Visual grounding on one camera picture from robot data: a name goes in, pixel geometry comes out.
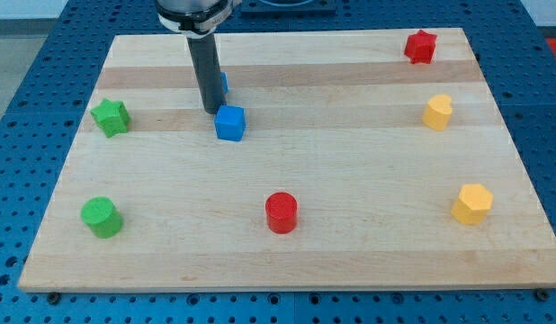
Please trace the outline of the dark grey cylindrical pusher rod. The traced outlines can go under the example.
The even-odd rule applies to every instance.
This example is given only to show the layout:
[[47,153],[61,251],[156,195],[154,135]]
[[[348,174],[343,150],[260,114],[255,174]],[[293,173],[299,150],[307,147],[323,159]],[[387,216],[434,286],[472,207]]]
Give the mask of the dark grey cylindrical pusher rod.
[[226,103],[226,96],[215,37],[208,34],[201,38],[188,38],[187,44],[204,110],[208,114],[216,114]]

